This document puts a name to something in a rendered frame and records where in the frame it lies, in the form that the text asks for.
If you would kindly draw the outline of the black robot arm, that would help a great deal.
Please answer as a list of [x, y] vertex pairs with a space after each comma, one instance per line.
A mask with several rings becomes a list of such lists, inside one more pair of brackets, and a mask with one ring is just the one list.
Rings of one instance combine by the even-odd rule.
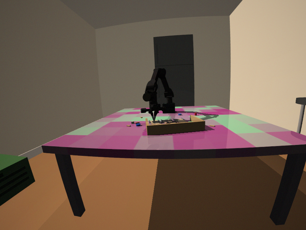
[[[161, 79], [162, 84], [164, 86], [164, 95], [165, 98], [167, 98], [167, 103], [173, 103], [172, 97], [174, 97], [174, 94], [172, 90], [169, 88], [167, 80], [166, 80], [166, 70], [164, 68], [155, 68], [151, 80], [147, 83], [145, 93], [143, 94], [143, 100], [144, 101], [151, 101], [151, 100], [157, 100], [157, 80], [158, 78]], [[171, 97], [169, 97], [171, 96]], [[150, 105], [151, 111], [158, 111], [160, 109], [160, 104], [157, 102], [155, 104]]]

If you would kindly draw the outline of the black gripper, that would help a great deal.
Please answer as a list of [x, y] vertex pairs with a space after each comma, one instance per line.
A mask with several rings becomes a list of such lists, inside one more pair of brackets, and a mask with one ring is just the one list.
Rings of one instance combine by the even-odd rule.
[[[152, 104], [155, 104], [157, 102], [157, 100], [151, 100], [149, 101], [149, 107]], [[146, 109], [146, 108], [141, 108], [141, 113], [146, 113], [148, 111], [149, 114], [151, 114], [151, 116], [153, 116], [153, 112], [151, 111], [151, 109]], [[159, 111], [167, 111], [166, 107], [160, 107], [160, 109], [158, 109], [158, 111], [154, 111], [154, 116], [157, 115], [157, 113], [159, 113]]]

